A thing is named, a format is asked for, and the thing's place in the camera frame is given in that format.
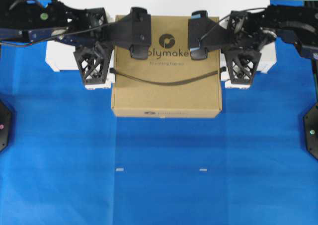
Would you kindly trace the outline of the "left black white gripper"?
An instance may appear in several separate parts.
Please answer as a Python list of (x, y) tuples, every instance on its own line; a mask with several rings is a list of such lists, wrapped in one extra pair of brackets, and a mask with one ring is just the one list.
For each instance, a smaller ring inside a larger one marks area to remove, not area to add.
[(95, 30), (92, 28), (107, 24), (105, 9), (74, 9), (67, 7), (69, 32), (84, 33), (67, 35), (67, 44), (76, 47), (74, 57), (86, 88), (99, 88), (106, 84), (109, 65), (114, 47), (101, 42), (108, 40), (108, 26)]

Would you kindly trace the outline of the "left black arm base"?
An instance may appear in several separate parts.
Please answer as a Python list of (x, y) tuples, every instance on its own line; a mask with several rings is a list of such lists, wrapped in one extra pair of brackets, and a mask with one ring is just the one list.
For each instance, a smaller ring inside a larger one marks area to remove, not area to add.
[(11, 129), (12, 111), (0, 101), (0, 151), (8, 145), (8, 138)]

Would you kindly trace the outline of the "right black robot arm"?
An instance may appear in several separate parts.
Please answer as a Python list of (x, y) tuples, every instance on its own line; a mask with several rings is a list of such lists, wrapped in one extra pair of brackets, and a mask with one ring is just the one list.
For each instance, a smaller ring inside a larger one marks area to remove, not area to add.
[(261, 51), (277, 39), (293, 45), (300, 57), (318, 60), (318, 3), (271, 4), (255, 13), (232, 11), (227, 33), (230, 43), (221, 49), (228, 73), (225, 87), (248, 89), (253, 84)]

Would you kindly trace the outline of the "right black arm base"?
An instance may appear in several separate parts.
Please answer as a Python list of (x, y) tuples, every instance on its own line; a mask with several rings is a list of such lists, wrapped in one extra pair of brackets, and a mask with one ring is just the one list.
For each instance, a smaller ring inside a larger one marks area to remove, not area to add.
[(306, 149), (312, 157), (318, 159), (318, 103), (303, 117), (306, 137)]

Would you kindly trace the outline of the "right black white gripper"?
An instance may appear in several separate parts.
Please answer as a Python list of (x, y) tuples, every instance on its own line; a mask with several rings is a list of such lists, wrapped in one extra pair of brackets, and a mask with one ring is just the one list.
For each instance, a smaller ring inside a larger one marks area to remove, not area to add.
[(226, 82), (228, 88), (249, 88), (253, 84), (262, 55), (259, 51), (267, 45), (267, 35), (261, 26), (265, 13), (265, 10), (230, 13), (227, 26), (230, 43), (221, 48), (230, 78)]

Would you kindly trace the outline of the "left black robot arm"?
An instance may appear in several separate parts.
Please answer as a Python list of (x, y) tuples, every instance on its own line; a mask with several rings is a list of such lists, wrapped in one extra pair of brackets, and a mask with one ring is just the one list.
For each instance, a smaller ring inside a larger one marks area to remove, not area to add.
[(86, 88), (106, 83), (113, 47), (105, 40), (109, 25), (104, 8), (75, 9), (58, 0), (0, 0), (0, 41), (29, 47), (55, 41), (74, 48), (74, 58)]

